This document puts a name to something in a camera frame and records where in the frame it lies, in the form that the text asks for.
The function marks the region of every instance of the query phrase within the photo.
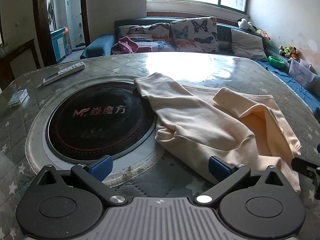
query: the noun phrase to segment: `butterfly pillow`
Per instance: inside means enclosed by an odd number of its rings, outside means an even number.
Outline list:
[[[171,22],[170,26],[178,51],[219,51],[216,17],[183,19]]]
[[[138,46],[150,46],[152,52],[174,51],[174,48],[167,41],[151,41],[151,42],[137,42]]]
[[[124,36],[134,42],[169,41],[169,23],[119,26],[118,39]]]

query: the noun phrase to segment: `black clip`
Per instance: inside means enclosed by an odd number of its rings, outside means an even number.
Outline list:
[[[320,199],[320,166],[301,156],[294,157],[291,166],[294,171],[312,179],[316,188],[315,199]]]

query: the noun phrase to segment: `window frame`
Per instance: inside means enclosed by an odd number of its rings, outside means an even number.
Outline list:
[[[245,0],[244,11],[241,11],[241,10],[238,10],[238,9],[234,9],[234,8],[231,8],[231,7],[228,7],[228,6],[225,6],[225,5],[221,5],[221,0],[218,0],[218,4],[195,1],[195,0],[168,0],[168,1],[182,1],[182,2],[199,3],[199,4],[210,5],[210,6],[215,6],[215,7],[218,7],[218,8],[227,9],[227,10],[238,12],[238,13],[245,14],[245,15],[247,15],[247,12],[248,12],[248,0]]]

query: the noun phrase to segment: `gray ribbed plate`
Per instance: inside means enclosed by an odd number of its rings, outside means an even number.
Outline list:
[[[100,222],[78,240],[245,240],[225,228],[215,213],[182,198],[135,197],[109,208]]]

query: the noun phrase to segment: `wooden door frame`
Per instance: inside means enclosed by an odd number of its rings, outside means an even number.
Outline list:
[[[0,37],[1,37],[1,41],[0,44],[4,44],[4,40],[3,40],[3,33],[2,33],[2,26],[1,26],[1,12],[0,12]]]
[[[84,42],[88,46],[90,44],[87,3],[86,0],[80,0],[82,26],[84,32]],[[42,61],[45,67],[55,65],[57,63],[53,50],[50,27],[48,24],[48,12],[46,0],[33,0],[33,14],[35,20],[36,33],[40,48]]]

